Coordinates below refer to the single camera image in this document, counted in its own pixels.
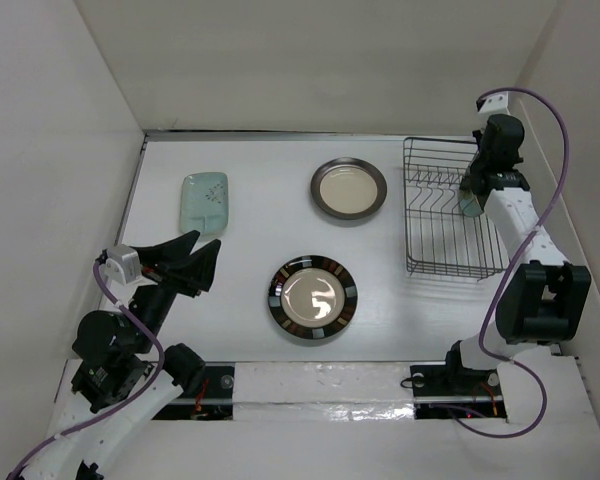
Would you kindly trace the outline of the light blue rectangular plate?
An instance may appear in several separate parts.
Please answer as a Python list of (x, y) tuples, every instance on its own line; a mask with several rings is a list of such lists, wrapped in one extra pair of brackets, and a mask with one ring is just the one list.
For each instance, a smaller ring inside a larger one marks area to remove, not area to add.
[(179, 229), (202, 236), (222, 233), (229, 221), (229, 183), (222, 172), (202, 172), (184, 178)]

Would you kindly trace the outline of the black striped rim plate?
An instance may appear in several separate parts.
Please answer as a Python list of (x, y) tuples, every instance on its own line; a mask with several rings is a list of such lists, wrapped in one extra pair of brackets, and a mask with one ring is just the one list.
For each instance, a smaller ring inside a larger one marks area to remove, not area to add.
[(274, 322), (294, 338), (318, 342), (343, 332), (358, 305), (358, 288), (340, 262), (320, 255), (287, 261), (273, 275), (267, 307)]

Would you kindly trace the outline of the brown rimmed cream plate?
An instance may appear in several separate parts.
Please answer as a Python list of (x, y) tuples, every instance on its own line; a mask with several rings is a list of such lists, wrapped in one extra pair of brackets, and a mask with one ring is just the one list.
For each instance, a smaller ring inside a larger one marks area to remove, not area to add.
[(388, 187), (382, 172), (368, 161), (339, 157), (318, 167), (310, 195), (325, 214), (344, 221), (374, 216), (383, 206)]

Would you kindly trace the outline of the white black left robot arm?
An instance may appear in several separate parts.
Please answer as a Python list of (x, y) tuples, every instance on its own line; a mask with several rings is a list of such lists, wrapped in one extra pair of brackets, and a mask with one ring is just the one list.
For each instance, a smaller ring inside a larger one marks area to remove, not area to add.
[(205, 362), (158, 333), (177, 296), (210, 290), (220, 240), (196, 245), (191, 231), (154, 246), (118, 244), (95, 259), (93, 276), (114, 311), (80, 321), (80, 360), (56, 430), (10, 472), (12, 479), (103, 479), (113, 460), (164, 406), (202, 387)]

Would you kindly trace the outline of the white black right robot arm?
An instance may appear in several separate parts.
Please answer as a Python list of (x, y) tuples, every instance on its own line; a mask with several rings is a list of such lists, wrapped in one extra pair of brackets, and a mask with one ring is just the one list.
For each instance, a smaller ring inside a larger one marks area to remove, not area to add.
[(588, 268), (554, 245), (517, 168), (522, 122), (496, 113), (473, 135), (477, 150), (465, 170), (448, 140), (420, 163), (411, 159), (422, 139), (404, 146), (408, 271), (503, 274), (479, 333), (454, 343), (444, 364), (412, 367), (407, 380), (421, 397), (464, 395), (518, 350), (572, 339), (591, 285)]

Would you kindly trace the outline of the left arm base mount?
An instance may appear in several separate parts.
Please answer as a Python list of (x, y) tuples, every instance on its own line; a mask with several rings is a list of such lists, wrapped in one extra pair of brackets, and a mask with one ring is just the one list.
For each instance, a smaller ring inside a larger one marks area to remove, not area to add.
[(200, 385), (163, 407), (154, 417), (158, 421), (225, 421), (233, 419), (234, 363), (206, 366)]

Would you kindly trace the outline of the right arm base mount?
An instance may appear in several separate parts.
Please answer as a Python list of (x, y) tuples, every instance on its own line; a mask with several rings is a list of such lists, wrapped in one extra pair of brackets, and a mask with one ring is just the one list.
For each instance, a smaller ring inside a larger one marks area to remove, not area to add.
[(443, 364), (416, 364), (400, 386), (412, 392), (418, 420), (507, 417), (495, 370), (450, 376)]

